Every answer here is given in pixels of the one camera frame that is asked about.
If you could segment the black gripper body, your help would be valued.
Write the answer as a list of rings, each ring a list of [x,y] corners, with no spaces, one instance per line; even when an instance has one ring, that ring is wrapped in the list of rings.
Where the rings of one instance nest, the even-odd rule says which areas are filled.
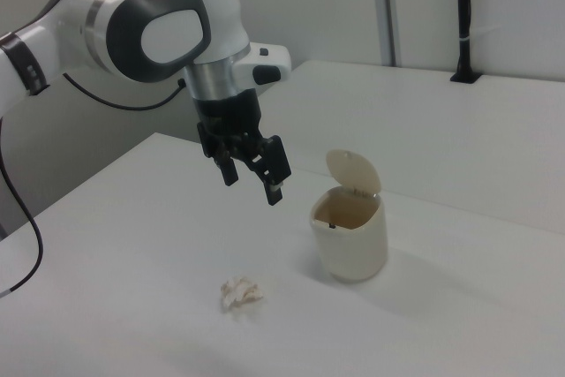
[[[225,138],[261,139],[260,104],[255,89],[216,101],[194,101],[200,121],[197,125],[204,148],[216,148]]]

